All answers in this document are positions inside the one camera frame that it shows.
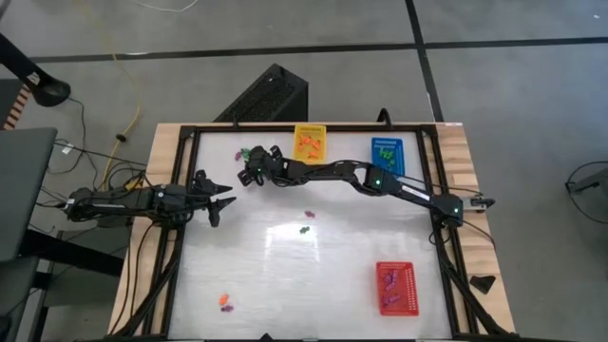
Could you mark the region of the silver metal bracket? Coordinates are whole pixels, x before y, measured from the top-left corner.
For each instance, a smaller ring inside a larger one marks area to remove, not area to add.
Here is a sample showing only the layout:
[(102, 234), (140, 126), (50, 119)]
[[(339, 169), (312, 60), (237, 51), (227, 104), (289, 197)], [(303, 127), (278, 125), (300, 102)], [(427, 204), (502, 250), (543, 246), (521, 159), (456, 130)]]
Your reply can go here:
[(496, 201), (484, 196), (462, 198), (463, 208), (466, 211), (483, 212), (491, 207)]

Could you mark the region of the dark gray side desk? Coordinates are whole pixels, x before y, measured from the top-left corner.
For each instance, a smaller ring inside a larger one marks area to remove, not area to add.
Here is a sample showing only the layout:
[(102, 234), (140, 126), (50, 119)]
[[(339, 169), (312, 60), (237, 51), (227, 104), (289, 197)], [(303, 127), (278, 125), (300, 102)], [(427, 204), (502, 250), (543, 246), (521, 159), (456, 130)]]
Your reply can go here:
[(57, 129), (0, 131), (0, 262), (18, 255)]

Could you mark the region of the orange striped board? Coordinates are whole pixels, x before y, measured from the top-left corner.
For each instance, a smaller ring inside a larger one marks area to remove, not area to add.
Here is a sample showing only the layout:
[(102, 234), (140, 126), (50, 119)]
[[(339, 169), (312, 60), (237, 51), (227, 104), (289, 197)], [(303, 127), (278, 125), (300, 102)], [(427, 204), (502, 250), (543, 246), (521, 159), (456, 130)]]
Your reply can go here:
[(0, 125), (0, 130), (13, 130), (16, 127), (30, 95), (31, 91), (29, 88), (26, 85), (22, 85), (17, 93), (15, 102), (12, 104), (9, 110), (8, 117)]

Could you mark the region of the yellow plastic basket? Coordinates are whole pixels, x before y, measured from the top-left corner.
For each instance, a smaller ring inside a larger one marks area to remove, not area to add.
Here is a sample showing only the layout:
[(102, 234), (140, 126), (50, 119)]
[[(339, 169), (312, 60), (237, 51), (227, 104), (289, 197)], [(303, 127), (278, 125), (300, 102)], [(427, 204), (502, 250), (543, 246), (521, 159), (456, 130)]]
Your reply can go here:
[[(302, 136), (310, 137), (310, 140), (320, 141), (321, 147), (319, 150), (314, 149), (312, 145), (307, 145), (301, 141)], [(327, 149), (327, 127), (318, 124), (297, 124), (294, 128), (294, 158), (300, 162), (307, 164), (321, 164), (325, 162)], [(314, 151), (318, 153), (319, 160), (308, 159), (308, 152)]]

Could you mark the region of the red plastic basket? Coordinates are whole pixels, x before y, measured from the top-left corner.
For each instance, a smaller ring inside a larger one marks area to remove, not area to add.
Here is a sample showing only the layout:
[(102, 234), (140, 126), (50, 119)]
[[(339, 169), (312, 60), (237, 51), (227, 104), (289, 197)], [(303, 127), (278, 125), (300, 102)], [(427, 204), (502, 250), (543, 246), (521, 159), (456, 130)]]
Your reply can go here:
[[(395, 287), (385, 291), (389, 285), (384, 279), (388, 273), (397, 272), (393, 283)], [(419, 303), (413, 264), (406, 261), (378, 261), (376, 263), (376, 288), (379, 312), (383, 316), (418, 316)], [(384, 305), (384, 297), (400, 295), (400, 299), (389, 305)]]

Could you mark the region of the black triangular bracket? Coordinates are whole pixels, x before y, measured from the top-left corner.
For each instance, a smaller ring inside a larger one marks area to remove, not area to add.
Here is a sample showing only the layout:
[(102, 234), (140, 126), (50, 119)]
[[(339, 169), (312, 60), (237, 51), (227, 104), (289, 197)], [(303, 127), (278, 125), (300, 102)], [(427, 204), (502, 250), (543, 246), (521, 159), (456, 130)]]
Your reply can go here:
[(483, 295), (487, 295), (495, 281), (496, 277), (494, 275), (473, 275), (469, 280), (469, 284)]

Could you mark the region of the black computer tower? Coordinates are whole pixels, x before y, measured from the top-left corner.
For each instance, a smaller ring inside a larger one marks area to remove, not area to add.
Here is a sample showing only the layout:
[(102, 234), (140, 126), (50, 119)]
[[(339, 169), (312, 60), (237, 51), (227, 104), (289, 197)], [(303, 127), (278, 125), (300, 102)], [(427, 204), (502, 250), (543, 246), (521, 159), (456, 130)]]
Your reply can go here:
[(307, 122), (309, 83), (272, 64), (216, 118), (215, 123)]

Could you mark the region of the black aluminium table frame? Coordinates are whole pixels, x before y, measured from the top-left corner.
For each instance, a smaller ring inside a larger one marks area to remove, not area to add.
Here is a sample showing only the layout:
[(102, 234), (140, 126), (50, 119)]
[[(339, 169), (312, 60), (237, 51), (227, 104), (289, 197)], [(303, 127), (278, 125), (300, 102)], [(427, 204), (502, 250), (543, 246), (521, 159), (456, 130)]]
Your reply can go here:
[[(371, 160), (373, 137), (404, 142), (405, 183), (448, 194), (436, 127), (329, 123), (328, 162)], [(110, 322), (110, 339), (134, 342), (464, 340), (505, 342), (514, 333), (469, 289), (460, 231), (392, 196), (370, 197), (340, 180), (243, 186), (241, 148), (294, 153), (290, 123), (165, 123), (147, 176), (188, 185), (199, 170), (237, 199), (213, 228), (197, 212), (174, 230), (137, 218)], [(308, 218), (305, 211), (315, 213)], [(300, 234), (302, 227), (310, 227)], [(413, 264), (418, 316), (383, 316), (378, 261)], [(229, 295), (222, 312), (219, 299)]]

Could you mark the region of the blue plastic basket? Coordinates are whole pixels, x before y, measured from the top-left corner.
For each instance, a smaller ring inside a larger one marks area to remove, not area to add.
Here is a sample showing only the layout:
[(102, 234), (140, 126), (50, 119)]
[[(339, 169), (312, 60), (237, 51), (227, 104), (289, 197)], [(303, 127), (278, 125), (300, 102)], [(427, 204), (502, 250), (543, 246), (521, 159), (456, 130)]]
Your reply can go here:
[[(394, 166), (389, 165), (390, 160), (380, 157), (379, 151), (381, 149), (384, 150), (384, 152), (395, 152), (396, 158), (390, 159), (396, 161)], [(371, 139), (371, 159), (374, 165), (386, 169), (395, 175), (406, 175), (405, 152), (403, 141), (401, 139), (373, 137)]]

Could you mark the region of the black floor stand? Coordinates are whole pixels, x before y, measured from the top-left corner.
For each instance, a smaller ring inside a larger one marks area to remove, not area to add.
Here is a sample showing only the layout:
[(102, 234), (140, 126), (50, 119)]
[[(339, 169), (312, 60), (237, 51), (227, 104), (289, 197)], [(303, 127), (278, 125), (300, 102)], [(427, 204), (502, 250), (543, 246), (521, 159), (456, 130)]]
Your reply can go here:
[(71, 94), (68, 83), (52, 77), (38, 67), (2, 33), (0, 33), (0, 64), (29, 88), (38, 105), (44, 107), (60, 105)]

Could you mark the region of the gray stand foot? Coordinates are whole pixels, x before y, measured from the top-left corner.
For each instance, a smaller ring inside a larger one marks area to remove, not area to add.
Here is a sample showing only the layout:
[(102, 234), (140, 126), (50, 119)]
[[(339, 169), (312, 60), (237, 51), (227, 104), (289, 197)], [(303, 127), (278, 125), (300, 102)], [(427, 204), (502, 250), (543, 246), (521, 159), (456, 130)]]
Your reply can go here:
[(568, 179), (565, 187), (569, 194), (580, 194), (585, 190), (599, 188), (608, 197), (608, 167), (581, 180), (573, 181)]

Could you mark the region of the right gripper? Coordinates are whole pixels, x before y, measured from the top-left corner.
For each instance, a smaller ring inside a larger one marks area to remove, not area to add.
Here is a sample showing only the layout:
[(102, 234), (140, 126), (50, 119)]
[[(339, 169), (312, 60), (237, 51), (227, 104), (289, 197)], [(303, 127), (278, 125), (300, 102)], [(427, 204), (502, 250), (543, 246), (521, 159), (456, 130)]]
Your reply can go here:
[(252, 148), (244, 169), (237, 174), (237, 177), (243, 186), (248, 186), (252, 182), (263, 185), (265, 180), (275, 185), (286, 185), (288, 182), (284, 176), (282, 151), (277, 145), (273, 145), (269, 151), (262, 146)]

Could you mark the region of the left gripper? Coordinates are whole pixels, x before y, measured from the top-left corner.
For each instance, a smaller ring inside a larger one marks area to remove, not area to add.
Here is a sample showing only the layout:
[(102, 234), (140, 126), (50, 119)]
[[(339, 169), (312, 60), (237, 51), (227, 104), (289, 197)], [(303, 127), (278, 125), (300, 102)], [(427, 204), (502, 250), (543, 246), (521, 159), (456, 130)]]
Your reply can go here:
[(211, 197), (226, 193), (232, 190), (231, 186), (220, 185), (207, 178), (204, 170), (199, 170), (193, 178), (193, 187), (190, 192), (184, 195), (185, 207), (187, 212), (186, 220), (190, 221), (196, 211), (206, 210), (208, 219), (213, 228), (217, 228), (220, 222), (219, 212), (226, 206), (234, 202), (237, 198), (216, 199), (211, 201)]

